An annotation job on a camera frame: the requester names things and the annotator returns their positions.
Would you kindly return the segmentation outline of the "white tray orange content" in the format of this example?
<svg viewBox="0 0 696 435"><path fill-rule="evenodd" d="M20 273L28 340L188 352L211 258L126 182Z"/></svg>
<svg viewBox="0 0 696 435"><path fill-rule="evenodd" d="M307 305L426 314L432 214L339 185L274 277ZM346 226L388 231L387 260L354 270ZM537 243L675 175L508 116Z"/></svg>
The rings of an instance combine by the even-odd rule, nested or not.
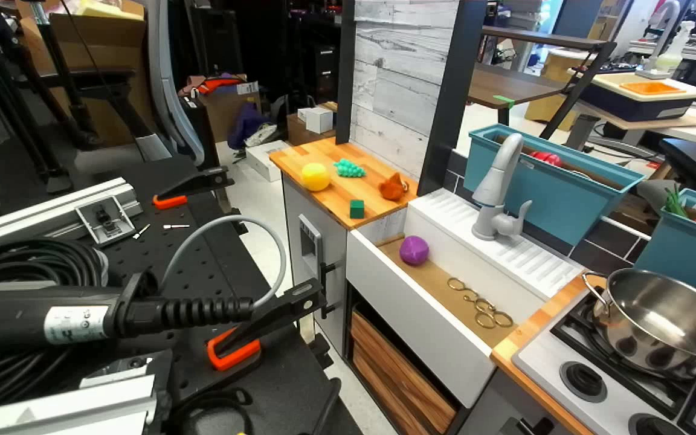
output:
<svg viewBox="0 0 696 435"><path fill-rule="evenodd" d="M680 80L651 80L635 72L605 72L605 74L594 74L591 81L602 88L608 88L632 102L690 102L696 99L696 85L687 85Z"/></svg>

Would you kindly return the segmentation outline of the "white toy sink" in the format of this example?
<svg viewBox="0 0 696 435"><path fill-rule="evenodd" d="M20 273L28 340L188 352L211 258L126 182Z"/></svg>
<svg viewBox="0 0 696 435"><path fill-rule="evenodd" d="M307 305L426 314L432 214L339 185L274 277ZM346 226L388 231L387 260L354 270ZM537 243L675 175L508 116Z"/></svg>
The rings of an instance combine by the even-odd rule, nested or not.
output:
<svg viewBox="0 0 696 435"><path fill-rule="evenodd" d="M583 269L524 236L484 242L472 233L478 211L451 190L411 201L404 211L348 231L346 275L358 294L392 327L412 356L468 409L492 372L490 352L504 328L478 328L464 293L485 296L514 327L564 289ZM409 265L405 236L423 236L431 258Z"/></svg>

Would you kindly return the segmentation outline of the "yellow ball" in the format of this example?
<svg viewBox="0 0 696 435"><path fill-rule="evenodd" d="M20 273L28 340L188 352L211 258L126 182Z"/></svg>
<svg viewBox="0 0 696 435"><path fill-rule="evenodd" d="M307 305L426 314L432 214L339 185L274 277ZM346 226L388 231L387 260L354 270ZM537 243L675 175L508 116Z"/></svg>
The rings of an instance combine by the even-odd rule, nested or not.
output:
<svg viewBox="0 0 696 435"><path fill-rule="evenodd" d="M321 162L309 162L301 166L299 182L307 190L323 190L332 185L332 174Z"/></svg>

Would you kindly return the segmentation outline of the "steel cooking pot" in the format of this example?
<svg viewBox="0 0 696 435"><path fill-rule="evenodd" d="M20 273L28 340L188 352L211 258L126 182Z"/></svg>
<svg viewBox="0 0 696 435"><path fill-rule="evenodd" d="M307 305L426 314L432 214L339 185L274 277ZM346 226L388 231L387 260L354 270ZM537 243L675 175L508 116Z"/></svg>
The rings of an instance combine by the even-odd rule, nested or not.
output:
<svg viewBox="0 0 696 435"><path fill-rule="evenodd" d="M591 327L622 362L661 376L696 380L696 288L661 273L618 269L594 296Z"/></svg>

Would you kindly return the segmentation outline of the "white toy stove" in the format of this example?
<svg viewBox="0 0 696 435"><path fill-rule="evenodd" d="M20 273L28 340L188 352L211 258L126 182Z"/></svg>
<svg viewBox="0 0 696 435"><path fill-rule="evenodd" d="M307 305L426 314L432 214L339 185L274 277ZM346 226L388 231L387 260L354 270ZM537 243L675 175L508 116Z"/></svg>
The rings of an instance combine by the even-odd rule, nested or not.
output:
<svg viewBox="0 0 696 435"><path fill-rule="evenodd" d="M640 372L607 349L589 314L570 302L513 362L594 435L696 435L696 380Z"/></svg>

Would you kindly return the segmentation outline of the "green grape toy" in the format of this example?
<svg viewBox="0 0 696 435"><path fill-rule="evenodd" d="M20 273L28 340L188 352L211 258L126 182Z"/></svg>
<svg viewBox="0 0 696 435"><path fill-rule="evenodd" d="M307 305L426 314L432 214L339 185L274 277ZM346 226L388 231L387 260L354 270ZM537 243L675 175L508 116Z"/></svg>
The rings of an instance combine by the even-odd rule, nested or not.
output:
<svg viewBox="0 0 696 435"><path fill-rule="evenodd" d="M362 178L365 168L359 163L354 163L353 160L339 160L333 163L336 174L344 178Z"/></svg>

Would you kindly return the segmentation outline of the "teal bin left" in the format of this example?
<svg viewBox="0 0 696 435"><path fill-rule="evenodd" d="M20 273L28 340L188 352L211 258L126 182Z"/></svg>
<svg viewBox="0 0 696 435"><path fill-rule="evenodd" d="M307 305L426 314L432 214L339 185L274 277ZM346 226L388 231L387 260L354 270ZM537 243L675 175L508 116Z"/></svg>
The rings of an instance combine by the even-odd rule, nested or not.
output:
<svg viewBox="0 0 696 435"><path fill-rule="evenodd" d="M530 201L524 223L574 246L640 182L638 171L524 133L504 211L518 214Z"/></svg>

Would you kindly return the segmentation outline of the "purple ball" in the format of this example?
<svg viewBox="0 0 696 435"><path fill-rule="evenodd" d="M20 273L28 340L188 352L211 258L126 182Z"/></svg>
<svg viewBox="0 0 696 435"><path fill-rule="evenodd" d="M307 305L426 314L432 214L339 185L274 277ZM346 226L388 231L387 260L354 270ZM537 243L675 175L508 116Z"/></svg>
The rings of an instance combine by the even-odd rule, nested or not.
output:
<svg viewBox="0 0 696 435"><path fill-rule="evenodd" d="M399 246L399 255L409 265L423 265L431 258L431 246L423 236L405 236Z"/></svg>

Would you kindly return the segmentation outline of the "grey toy faucet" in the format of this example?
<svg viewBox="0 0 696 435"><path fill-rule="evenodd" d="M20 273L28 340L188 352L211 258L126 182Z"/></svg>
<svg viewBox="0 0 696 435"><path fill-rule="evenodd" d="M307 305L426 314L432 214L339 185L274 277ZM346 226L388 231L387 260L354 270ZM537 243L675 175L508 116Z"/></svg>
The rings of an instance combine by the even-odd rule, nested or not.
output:
<svg viewBox="0 0 696 435"><path fill-rule="evenodd" d="M521 136L509 133L497 148L490 168L474 190L474 203L478 204L478 218L472 226L474 236L492 242L496 236L518 236L521 231L530 201L520 204L518 214L504 212L504 195L514 175L520 154Z"/></svg>

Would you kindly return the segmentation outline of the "aluminium extrusion rail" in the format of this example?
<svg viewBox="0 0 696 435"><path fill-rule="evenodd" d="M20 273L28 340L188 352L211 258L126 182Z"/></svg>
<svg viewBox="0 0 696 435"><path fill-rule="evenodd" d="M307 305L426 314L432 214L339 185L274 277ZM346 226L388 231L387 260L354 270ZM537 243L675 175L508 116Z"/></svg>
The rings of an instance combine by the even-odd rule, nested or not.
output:
<svg viewBox="0 0 696 435"><path fill-rule="evenodd" d="M0 214L0 242L84 230L100 246L103 246L136 230L131 218L137 211L141 203L133 185L124 178L112 178Z"/></svg>

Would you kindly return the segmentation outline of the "white wood panel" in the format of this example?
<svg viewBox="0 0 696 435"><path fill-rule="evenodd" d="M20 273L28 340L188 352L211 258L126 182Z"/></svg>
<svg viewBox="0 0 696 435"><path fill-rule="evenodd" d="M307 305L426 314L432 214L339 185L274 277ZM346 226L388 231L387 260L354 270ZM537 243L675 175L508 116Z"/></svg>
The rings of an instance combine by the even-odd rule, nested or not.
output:
<svg viewBox="0 0 696 435"><path fill-rule="evenodd" d="M419 178L458 0L354 0L350 139Z"/></svg>

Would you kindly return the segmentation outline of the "wooden drawer front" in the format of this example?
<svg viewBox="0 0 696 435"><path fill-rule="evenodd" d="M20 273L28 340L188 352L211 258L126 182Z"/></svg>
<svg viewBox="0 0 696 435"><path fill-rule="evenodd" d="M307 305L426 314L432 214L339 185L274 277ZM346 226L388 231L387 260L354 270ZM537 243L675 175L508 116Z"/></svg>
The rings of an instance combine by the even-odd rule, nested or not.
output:
<svg viewBox="0 0 696 435"><path fill-rule="evenodd" d="M369 319L350 317L353 364L402 435L445 435L451 401Z"/></svg>

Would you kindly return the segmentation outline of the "small green cup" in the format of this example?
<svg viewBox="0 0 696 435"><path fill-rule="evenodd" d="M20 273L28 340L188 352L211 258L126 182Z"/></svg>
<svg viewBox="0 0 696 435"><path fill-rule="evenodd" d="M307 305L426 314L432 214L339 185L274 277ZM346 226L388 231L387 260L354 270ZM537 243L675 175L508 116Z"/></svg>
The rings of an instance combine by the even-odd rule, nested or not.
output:
<svg viewBox="0 0 696 435"><path fill-rule="evenodd" d="M348 214L350 218L365 218L365 201L353 197L350 204L348 204Z"/></svg>

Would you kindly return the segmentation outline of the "white cabinet door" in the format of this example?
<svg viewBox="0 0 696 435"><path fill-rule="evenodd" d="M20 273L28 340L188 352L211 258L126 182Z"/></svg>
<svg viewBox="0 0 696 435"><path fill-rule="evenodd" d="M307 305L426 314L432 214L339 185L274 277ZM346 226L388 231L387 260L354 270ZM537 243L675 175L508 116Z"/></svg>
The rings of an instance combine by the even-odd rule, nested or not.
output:
<svg viewBox="0 0 696 435"><path fill-rule="evenodd" d="M346 352L346 242L348 230L292 178L283 178L292 281L317 277L323 306L317 327L339 356Z"/></svg>

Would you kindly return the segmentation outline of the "wooden cutting board counter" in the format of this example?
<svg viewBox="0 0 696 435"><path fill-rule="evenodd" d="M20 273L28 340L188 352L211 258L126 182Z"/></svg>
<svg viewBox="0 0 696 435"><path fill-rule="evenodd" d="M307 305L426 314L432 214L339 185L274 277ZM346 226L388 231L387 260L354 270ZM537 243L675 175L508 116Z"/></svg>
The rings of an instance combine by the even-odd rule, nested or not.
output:
<svg viewBox="0 0 696 435"><path fill-rule="evenodd" d="M365 175L362 178L339 175L333 168L339 160L353 160L365 168ZM419 190L419 183L405 171L388 166L387 162L381 162L379 157L369 154L358 144L350 142L339 144L333 138L275 150L271 154L271 162L281 168L284 182L292 182L309 201L313 201L346 230L354 230L369 219L402 211L409 201L416 197ZM329 189L311 194L301 185L299 171L309 162L321 162L329 168L332 174ZM387 182L393 171L399 171L409 183L409 194L402 201L387 201L379 195L379 183ZM365 218L348 214L348 204L353 197L365 201Z"/></svg>

